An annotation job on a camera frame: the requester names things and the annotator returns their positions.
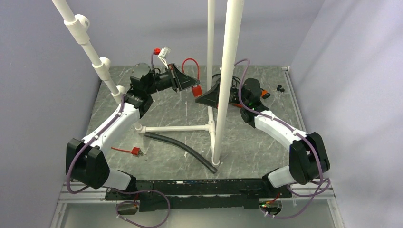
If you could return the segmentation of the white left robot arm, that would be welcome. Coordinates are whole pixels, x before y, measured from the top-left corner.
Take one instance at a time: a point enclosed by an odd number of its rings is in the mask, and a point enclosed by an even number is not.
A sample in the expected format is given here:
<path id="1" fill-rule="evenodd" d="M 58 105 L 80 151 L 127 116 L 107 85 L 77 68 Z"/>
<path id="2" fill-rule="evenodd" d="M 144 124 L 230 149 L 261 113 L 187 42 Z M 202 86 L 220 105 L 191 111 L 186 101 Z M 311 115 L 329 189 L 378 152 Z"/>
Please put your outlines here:
<path id="1" fill-rule="evenodd" d="M 130 76 L 130 88 L 119 96 L 116 110 L 92 133 L 81 140 L 73 138 L 67 144 L 68 191 L 79 193 L 70 187 L 70 181 L 74 179 L 86 188 L 116 189 L 122 198 L 133 198 L 137 191 L 136 178 L 129 173 L 111 169 L 105 152 L 146 114 L 153 103 L 152 94 L 166 89 L 178 92 L 199 84 L 199 79 L 182 73 L 174 63 L 168 64 L 163 72 L 147 63 L 136 64 Z"/>

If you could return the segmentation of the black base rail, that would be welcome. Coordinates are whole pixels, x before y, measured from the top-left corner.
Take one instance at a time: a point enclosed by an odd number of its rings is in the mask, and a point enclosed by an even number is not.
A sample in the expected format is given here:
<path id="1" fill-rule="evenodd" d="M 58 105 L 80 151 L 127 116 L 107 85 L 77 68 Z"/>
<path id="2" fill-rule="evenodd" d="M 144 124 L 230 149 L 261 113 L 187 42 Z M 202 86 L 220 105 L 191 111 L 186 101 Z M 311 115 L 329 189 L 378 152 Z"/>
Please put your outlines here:
<path id="1" fill-rule="evenodd" d="M 132 194 L 110 190 L 107 201 L 139 201 L 141 212 L 163 209 L 259 209 L 271 198 L 291 198 L 283 186 L 268 188 L 261 178 L 210 180 L 138 180 Z"/>

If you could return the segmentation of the small black key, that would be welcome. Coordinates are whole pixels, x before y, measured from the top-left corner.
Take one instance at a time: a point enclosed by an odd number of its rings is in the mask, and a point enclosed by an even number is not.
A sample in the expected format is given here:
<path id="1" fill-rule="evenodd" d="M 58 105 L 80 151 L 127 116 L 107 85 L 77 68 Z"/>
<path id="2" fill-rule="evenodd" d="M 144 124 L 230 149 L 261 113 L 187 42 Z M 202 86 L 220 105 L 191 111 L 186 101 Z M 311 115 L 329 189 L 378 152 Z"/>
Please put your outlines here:
<path id="1" fill-rule="evenodd" d="M 285 88 L 282 85 L 278 85 L 276 87 L 275 90 L 273 90 L 274 92 L 279 92 L 279 93 L 284 93 L 285 92 Z"/>

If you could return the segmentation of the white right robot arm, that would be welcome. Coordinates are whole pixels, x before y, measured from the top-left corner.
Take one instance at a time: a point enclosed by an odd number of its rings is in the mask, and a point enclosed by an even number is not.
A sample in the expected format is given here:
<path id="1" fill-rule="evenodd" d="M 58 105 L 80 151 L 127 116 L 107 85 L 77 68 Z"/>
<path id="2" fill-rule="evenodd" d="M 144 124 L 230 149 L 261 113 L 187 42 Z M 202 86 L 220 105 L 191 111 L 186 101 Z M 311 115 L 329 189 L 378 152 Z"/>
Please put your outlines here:
<path id="1" fill-rule="evenodd" d="M 322 137 L 306 133 L 279 119 L 262 101 L 265 93 L 260 82 L 246 79 L 239 89 L 230 89 L 229 104 L 240 108 L 240 115 L 251 127 L 267 133 L 289 152 L 289 164 L 265 174 L 262 192 L 274 197 L 280 187 L 298 183 L 305 185 L 321 178 L 330 169 L 330 162 Z"/>

